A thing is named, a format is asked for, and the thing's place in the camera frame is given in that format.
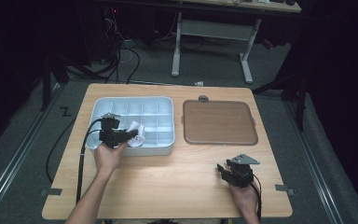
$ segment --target gray carpet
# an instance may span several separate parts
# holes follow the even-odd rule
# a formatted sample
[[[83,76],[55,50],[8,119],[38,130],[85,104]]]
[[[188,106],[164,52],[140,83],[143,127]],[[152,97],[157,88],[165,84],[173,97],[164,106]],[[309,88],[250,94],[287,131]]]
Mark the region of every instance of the gray carpet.
[[[235,42],[225,46],[209,43],[197,50],[184,49],[180,76],[172,78],[170,75],[172,46],[156,45],[152,48],[139,43],[134,50],[139,53],[141,63],[131,80],[174,85],[194,85],[194,82],[203,81],[205,86],[255,89],[275,78],[282,59],[290,49],[290,46],[282,46],[267,50],[263,46],[255,45],[249,58],[255,83],[249,86],[244,83],[241,65],[238,62],[240,46],[243,46],[243,43]],[[197,43],[184,45],[184,48],[197,47]],[[126,80],[137,61],[135,55],[128,54],[126,50],[122,50],[121,55],[123,63],[119,67],[118,79]],[[112,76],[110,82],[114,83],[115,79],[116,77]],[[45,171],[48,153],[62,131],[76,117],[86,88],[91,82],[96,81],[71,76],[68,85],[62,87],[62,94],[52,105],[34,137],[30,152],[0,202],[0,223],[63,223],[63,221],[50,221],[41,217],[46,197],[39,196],[39,194],[42,189],[48,189],[50,186]],[[12,118],[9,127],[1,137],[0,175],[5,171],[11,157],[39,113],[41,99],[41,85],[39,85],[28,102]],[[283,182],[295,191],[295,195],[289,196],[294,210],[291,217],[263,218],[262,223],[329,223],[330,219],[305,161],[302,144],[298,138],[296,126],[292,122],[293,118],[287,111],[289,103],[281,102],[275,91],[257,95],[255,99]],[[67,114],[71,116],[64,116],[61,107],[67,107]],[[332,191],[343,221],[358,223],[356,192],[351,187],[351,181],[345,175],[334,150],[325,137],[323,127],[317,119],[309,97],[304,119],[304,134]],[[58,168],[70,131],[71,128],[64,133],[52,153],[48,169],[53,176]],[[243,223],[240,219],[235,219],[234,222]]]

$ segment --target white cloth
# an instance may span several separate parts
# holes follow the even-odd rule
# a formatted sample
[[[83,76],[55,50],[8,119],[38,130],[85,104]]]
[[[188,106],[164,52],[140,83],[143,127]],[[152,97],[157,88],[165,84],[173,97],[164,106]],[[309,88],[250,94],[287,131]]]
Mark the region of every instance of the white cloth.
[[[128,141],[128,146],[139,147],[145,141],[145,126],[143,124],[133,121],[130,127],[127,129],[127,132],[130,132],[132,130],[138,130],[138,135]]]

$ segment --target desk top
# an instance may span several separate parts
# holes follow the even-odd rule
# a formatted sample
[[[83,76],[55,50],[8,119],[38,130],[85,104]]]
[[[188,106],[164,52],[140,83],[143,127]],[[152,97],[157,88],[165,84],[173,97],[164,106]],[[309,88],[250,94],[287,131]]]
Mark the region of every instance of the desk top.
[[[258,143],[254,146],[190,145],[184,139],[183,102],[207,95],[210,100],[242,101],[255,119]],[[110,179],[98,218],[208,218],[240,217],[227,182],[216,164],[244,153],[261,163],[252,165],[262,187],[263,217],[289,217],[292,207],[282,185],[263,122],[249,89],[185,86],[91,84],[80,107],[43,209],[46,219],[66,219],[76,203],[79,152],[96,100],[119,96],[167,96],[173,101],[175,142],[167,156],[124,157]],[[92,152],[86,150],[83,193],[96,174]]]
[[[289,6],[285,3],[275,3],[270,2],[266,3],[259,3],[257,0],[254,0],[251,3],[242,2],[240,4],[234,4],[234,0],[182,0],[183,2],[188,3],[200,3],[200,4],[214,4],[214,5],[221,5],[226,7],[246,7],[251,9],[261,9],[261,10],[270,10],[270,11],[281,11],[281,12],[301,12],[301,7],[298,3],[295,3],[293,6]]]

